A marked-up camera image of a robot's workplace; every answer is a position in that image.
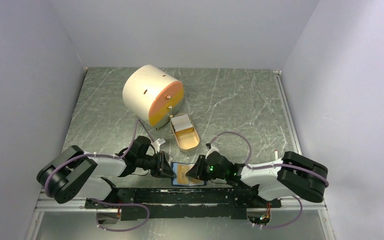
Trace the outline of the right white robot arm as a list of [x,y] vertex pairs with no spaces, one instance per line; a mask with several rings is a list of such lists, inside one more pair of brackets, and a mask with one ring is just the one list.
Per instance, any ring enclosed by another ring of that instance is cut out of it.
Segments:
[[326,166],[292,151],[271,162],[248,165],[233,163],[213,151],[200,155],[185,175],[201,181],[221,179],[234,188],[254,188],[249,199],[255,207],[289,196],[321,203],[329,185]]

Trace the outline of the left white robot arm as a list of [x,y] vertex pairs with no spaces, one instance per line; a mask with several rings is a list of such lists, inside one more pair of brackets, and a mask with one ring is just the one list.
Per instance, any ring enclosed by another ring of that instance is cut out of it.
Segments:
[[157,150],[151,139],[140,135],[115,155],[85,152],[72,145],[43,167],[36,180],[45,194],[59,204],[86,198],[112,208],[119,203],[119,190],[109,177],[126,177],[138,168],[154,178],[176,177],[166,153]]

